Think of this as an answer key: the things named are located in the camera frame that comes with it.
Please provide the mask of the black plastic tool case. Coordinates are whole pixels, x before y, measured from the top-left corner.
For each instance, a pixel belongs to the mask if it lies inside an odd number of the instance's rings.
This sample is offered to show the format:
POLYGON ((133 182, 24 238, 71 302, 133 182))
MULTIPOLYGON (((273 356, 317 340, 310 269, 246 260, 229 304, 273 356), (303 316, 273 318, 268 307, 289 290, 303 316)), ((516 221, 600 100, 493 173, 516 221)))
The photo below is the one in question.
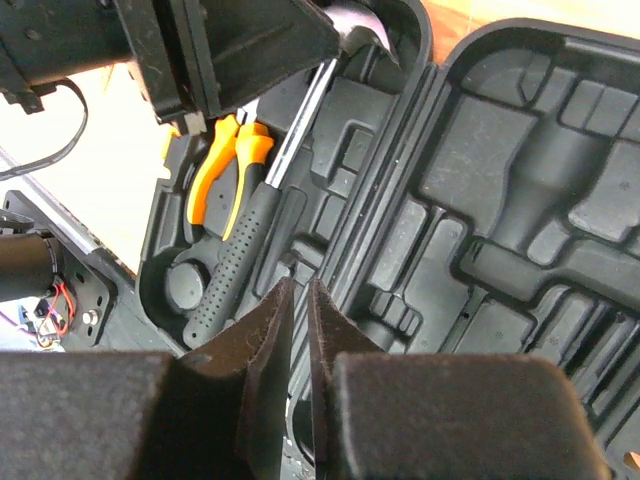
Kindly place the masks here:
POLYGON ((612 475, 639 450, 639 40, 518 18, 433 59, 416 1, 374 1, 224 306, 283 277, 295 327, 281 475, 314 477, 307 291, 396 354, 530 353, 574 383, 612 475))

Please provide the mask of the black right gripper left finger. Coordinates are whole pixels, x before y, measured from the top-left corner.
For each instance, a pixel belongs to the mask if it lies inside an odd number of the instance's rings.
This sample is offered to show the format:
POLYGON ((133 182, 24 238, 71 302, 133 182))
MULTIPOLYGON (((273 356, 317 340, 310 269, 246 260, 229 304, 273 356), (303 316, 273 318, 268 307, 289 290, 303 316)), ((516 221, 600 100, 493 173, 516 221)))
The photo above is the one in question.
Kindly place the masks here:
POLYGON ((182 357, 1 356, 5 479, 276 479, 294 286, 182 357))

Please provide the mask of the claw hammer black handle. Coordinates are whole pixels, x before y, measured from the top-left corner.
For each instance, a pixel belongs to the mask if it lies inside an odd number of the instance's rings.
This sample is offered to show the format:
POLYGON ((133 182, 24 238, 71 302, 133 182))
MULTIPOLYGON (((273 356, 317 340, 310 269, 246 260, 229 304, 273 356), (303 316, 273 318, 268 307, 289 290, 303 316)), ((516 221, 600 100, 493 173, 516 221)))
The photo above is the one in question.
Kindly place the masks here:
POLYGON ((232 317, 273 221, 285 173, 315 120, 342 58, 368 44, 395 56, 382 21, 369 8, 355 1, 340 1, 328 6, 325 13, 339 35, 339 56, 318 67, 265 179, 255 184, 247 206, 223 241, 219 263, 183 331, 183 340, 192 349, 215 337, 232 317))

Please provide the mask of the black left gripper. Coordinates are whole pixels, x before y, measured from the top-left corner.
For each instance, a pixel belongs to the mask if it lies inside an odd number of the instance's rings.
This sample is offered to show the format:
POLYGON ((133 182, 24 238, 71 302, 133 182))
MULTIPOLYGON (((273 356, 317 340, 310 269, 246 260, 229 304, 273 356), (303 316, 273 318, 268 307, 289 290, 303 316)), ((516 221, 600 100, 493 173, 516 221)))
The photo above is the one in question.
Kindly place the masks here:
POLYGON ((70 75, 135 62, 141 83, 165 74, 164 42, 152 1, 3 1, 1 94, 27 114, 70 75))

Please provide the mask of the orange handled needle nose pliers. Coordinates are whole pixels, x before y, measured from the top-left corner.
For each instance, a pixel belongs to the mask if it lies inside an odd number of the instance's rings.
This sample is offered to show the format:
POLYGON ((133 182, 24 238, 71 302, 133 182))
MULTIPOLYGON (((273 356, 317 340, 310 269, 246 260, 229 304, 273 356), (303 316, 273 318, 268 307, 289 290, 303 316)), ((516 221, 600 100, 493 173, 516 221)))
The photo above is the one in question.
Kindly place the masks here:
POLYGON ((259 101, 250 101, 218 119, 209 152, 197 168, 186 204, 193 227, 214 222, 213 231, 227 240, 253 192, 264 178, 275 141, 257 121, 259 101))

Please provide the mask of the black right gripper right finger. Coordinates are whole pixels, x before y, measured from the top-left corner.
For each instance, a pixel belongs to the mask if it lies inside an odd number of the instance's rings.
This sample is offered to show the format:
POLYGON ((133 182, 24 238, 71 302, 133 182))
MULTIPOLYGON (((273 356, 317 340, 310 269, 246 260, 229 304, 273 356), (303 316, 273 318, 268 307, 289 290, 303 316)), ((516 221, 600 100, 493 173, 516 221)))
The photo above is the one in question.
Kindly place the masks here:
POLYGON ((572 383, 519 354, 383 351, 319 281, 308 292, 320 479, 606 479, 572 383))

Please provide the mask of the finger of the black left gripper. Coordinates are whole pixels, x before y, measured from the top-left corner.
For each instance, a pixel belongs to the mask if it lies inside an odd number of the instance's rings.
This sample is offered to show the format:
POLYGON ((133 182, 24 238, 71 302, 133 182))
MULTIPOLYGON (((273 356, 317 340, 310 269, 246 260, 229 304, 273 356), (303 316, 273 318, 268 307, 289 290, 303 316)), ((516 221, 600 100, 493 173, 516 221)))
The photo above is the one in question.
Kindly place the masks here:
POLYGON ((339 53, 339 35, 312 1, 156 1, 176 92, 160 123, 213 119, 339 53))

